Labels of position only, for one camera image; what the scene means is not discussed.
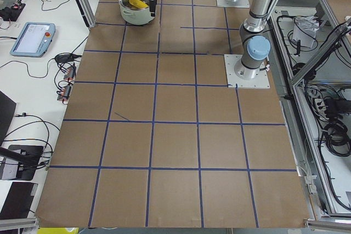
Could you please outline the pale green cooking pot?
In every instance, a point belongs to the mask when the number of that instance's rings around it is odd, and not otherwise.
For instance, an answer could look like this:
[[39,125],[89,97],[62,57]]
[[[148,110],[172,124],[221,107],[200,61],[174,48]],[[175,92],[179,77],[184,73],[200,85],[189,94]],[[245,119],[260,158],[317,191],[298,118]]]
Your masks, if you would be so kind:
[[151,16],[149,8],[143,10],[130,10],[120,5],[120,11],[123,19],[132,25],[145,25],[154,19],[154,17]]

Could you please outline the upper teach pendant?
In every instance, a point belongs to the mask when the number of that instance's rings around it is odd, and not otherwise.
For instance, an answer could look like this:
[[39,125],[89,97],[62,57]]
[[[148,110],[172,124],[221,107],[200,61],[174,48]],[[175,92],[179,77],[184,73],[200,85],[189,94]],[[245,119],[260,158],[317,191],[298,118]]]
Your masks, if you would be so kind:
[[27,22],[10,50],[12,56],[40,58],[48,50],[56,31],[54,23]]

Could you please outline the yellow corn cob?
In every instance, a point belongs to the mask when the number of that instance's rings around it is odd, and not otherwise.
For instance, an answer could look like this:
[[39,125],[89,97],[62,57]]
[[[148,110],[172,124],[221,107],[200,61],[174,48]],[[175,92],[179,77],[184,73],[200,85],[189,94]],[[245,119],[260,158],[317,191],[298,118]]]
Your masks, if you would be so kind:
[[137,9],[145,9],[149,7],[146,3],[144,3],[141,0],[129,0],[129,3]]

